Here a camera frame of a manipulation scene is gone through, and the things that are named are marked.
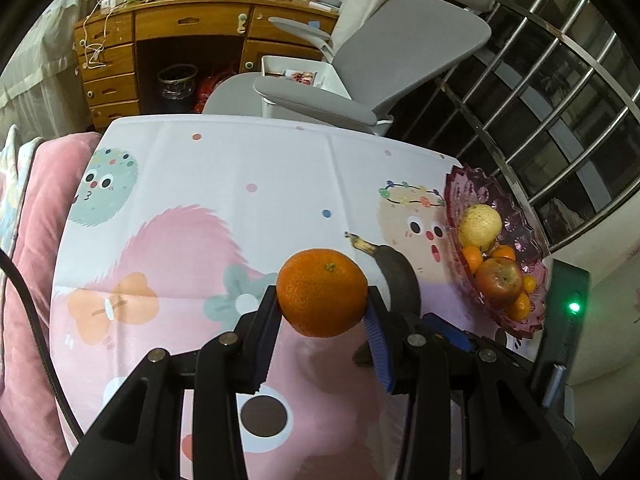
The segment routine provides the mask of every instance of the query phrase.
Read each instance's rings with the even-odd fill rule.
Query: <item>banana stem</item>
[[[367,253],[369,256],[373,256],[378,250],[377,245],[363,240],[358,235],[345,232],[344,237],[349,239],[354,249],[362,251],[363,253]]]

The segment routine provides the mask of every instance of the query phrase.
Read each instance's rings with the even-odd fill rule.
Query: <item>apple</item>
[[[476,286],[489,306],[504,309],[522,292],[522,271],[516,262],[504,256],[489,258],[476,270]]]

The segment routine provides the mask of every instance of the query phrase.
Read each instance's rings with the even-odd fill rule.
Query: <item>pink glass bowl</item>
[[[533,338],[533,334],[542,328],[545,317],[547,270],[542,263],[542,251],[534,239],[533,229],[524,218],[524,213],[513,203],[510,195],[502,190],[494,177],[486,176],[480,169],[473,170],[466,164],[462,168],[453,167],[447,175],[444,201],[447,205],[447,233],[453,271],[458,277],[458,284],[469,299],[469,307],[483,308],[506,333],[518,339]],[[473,274],[462,254],[457,227],[463,212],[474,204],[490,205],[500,213],[502,231],[497,237],[497,242],[511,246],[515,250],[516,260],[522,272],[531,274],[536,279],[538,286],[529,294],[532,310],[522,321],[514,321],[505,311],[489,306],[482,292],[476,288]]]

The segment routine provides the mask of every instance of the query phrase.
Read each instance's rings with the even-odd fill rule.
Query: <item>pink tablecloth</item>
[[[115,121],[77,193],[56,264],[51,350],[86,429],[154,347],[200,348],[255,309],[284,261],[344,252],[388,299],[352,232],[409,259],[423,312],[493,335],[450,283],[445,178],[456,161],[319,124],[225,116]],[[251,480],[378,480],[391,474],[402,412],[351,361],[364,330],[306,338],[283,321],[260,390],[287,416],[270,436],[241,419]],[[239,410],[248,396],[238,396]],[[191,478],[191,405],[181,475]]]

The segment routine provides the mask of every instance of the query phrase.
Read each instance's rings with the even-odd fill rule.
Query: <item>chair armrest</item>
[[[371,133],[378,122],[371,110],[351,99],[289,79],[258,77],[254,90],[278,106],[339,128]]]
[[[312,36],[323,41],[329,41],[331,39],[331,35],[327,34],[324,30],[320,30],[317,27],[311,27],[306,23],[288,20],[287,18],[277,18],[275,16],[271,16],[269,21],[280,30],[284,30],[284,32],[293,34],[303,40],[309,41],[308,36]]]

